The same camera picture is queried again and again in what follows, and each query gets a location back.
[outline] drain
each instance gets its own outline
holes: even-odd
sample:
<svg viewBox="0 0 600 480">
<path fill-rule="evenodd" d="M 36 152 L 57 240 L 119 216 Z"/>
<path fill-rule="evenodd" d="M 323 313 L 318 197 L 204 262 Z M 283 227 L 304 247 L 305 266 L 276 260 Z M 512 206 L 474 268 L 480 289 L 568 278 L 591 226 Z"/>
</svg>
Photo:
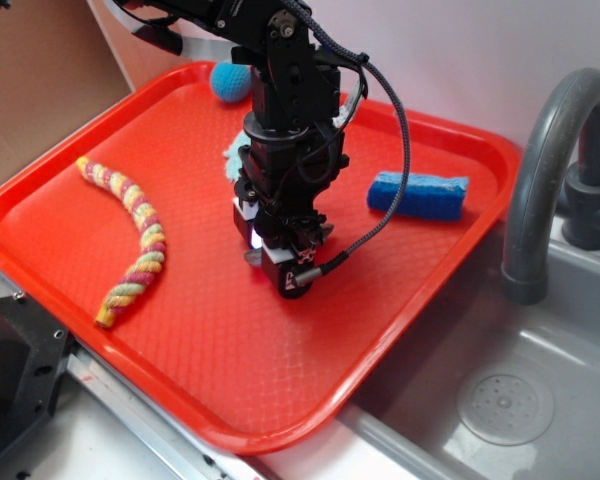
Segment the drain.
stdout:
<svg viewBox="0 0 600 480">
<path fill-rule="evenodd" d="M 495 445 L 521 445 L 553 419 L 553 395 L 527 369 L 497 364 L 471 374 L 458 392 L 458 413 L 475 435 Z"/>
</svg>

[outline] gray faucet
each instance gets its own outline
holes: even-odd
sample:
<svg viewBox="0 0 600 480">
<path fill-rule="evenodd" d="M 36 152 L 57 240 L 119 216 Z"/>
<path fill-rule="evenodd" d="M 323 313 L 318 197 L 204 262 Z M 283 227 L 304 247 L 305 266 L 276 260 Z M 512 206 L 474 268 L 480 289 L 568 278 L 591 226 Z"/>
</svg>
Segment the gray faucet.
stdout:
<svg viewBox="0 0 600 480">
<path fill-rule="evenodd" d="M 576 143 L 578 162 L 569 166 Z M 504 241 L 504 292 L 513 302 L 530 305 L 547 294 L 556 210 L 566 217 L 562 233 L 569 243 L 600 249 L 600 70 L 585 68 L 565 77 L 529 138 Z"/>
</svg>

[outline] gray sink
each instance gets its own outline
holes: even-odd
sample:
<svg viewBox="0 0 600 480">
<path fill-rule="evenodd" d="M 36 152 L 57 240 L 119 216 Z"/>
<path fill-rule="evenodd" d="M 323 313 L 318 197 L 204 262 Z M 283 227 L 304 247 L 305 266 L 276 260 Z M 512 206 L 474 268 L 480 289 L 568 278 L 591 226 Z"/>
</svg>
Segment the gray sink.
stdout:
<svg viewBox="0 0 600 480">
<path fill-rule="evenodd" d="M 600 259 L 552 242 L 527 307 L 501 261 L 494 231 L 342 416 L 422 478 L 600 479 Z"/>
</svg>

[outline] orange tray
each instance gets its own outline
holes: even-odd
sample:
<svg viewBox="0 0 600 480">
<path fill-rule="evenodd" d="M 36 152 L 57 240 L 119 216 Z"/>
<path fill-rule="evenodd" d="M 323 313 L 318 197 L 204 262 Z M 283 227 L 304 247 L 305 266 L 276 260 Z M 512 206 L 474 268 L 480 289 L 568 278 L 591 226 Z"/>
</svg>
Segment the orange tray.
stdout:
<svg viewBox="0 0 600 480">
<path fill-rule="evenodd" d="M 243 260 L 222 153 L 250 104 L 216 100 L 211 68 L 168 72 L 1 187 L 0 269 L 200 437 L 260 454 L 335 415 L 501 215 L 519 155 L 490 133 L 410 113 L 413 171 L 470 177 L 462 219 L 395 218 L 308 294 L 284 300 Z M 391 108 L 365 102 L 345 151 L 351 165 L 316 201 L 336 226 L 318 262 L 381 218 L 366 195 L 380 170 L 401 170 Z M 167 235 L 164 271 L 108 331 L 93 316 L 139 235 L 116 198 L 82 179 L 81 155 L 134 179 Z"/>
</svg>

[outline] crocheted ball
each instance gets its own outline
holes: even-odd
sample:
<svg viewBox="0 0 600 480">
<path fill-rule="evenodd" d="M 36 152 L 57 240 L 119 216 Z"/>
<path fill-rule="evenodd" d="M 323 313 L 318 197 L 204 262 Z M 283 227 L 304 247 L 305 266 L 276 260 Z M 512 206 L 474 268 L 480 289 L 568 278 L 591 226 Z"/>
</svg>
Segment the crocheted ball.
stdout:
<svg viewBox="0 0 600 480">
<path fill-rule="evenodd" d="M 245 65 L 218 63 L 211 71 L 211 89 L 227 103 L 239 102 L 251 91 L 251 72 Z"/>
</svg>

